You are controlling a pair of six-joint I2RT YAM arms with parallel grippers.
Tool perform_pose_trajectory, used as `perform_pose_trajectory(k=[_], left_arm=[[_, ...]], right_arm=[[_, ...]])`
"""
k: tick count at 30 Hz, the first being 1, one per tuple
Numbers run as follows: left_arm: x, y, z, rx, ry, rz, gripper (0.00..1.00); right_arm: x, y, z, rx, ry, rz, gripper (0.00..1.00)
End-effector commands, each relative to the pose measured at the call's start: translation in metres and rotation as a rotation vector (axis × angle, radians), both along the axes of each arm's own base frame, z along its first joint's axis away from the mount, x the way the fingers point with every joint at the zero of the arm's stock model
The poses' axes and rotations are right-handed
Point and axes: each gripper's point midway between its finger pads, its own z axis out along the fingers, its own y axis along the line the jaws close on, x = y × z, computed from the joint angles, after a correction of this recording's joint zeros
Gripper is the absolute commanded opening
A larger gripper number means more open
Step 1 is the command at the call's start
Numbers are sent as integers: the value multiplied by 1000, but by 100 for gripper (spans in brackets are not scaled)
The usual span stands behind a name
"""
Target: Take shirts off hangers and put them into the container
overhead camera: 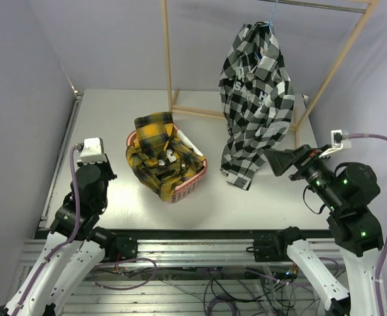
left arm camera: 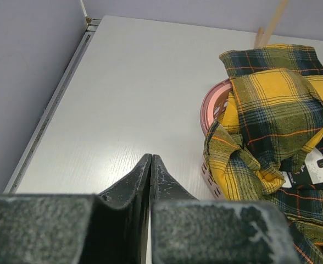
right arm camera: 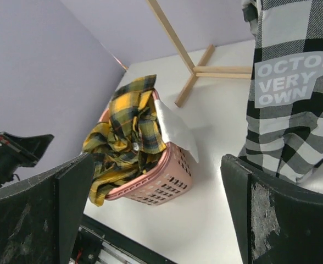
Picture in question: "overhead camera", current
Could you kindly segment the light blue wire hanger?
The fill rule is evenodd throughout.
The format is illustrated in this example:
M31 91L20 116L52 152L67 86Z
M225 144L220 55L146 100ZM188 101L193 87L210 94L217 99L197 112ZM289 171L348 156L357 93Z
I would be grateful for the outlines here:
M275 2L271 16L267 22L257 22L253 33L253 56L255 64L253 73L266 78L278 67L281 56L278 40L274 32L274 14L278 1Z

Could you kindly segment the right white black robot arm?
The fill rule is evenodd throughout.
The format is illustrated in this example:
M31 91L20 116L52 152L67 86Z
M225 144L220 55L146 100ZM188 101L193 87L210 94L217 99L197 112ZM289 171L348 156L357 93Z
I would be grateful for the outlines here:
M247 251L262 259L268 248L278 259L292 260L316 290L327 315L387 315L380 276L384 239L380 222L368 208L380 193L376 174L370 166L352 162L336 175L324 164L323 150L303 145L266 149L264 154L275 176L295 167L290 180L305 180L328 208L329 231L343 258L349 286L336 280L298 227L278 231L273 242L254 242Z

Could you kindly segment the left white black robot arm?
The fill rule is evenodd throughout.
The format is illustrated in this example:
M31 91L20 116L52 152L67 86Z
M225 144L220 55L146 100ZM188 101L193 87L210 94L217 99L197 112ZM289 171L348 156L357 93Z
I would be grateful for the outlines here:
M0 315L60 315L68 297L100 262L136 257L138 246L97 226L107 208L107 188L117 176L105 154L81 156L72 164L71 192L50 226L32 271Z

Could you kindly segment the black white checkered shirt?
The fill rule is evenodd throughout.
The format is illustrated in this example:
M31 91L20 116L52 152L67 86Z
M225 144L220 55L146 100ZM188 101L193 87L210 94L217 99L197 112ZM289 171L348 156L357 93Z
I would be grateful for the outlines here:
M241 27L224 60L219 88L229 135L220 170L227 183L248 190L265 163L264 151L283 140L294 113L294 89L269 24Z

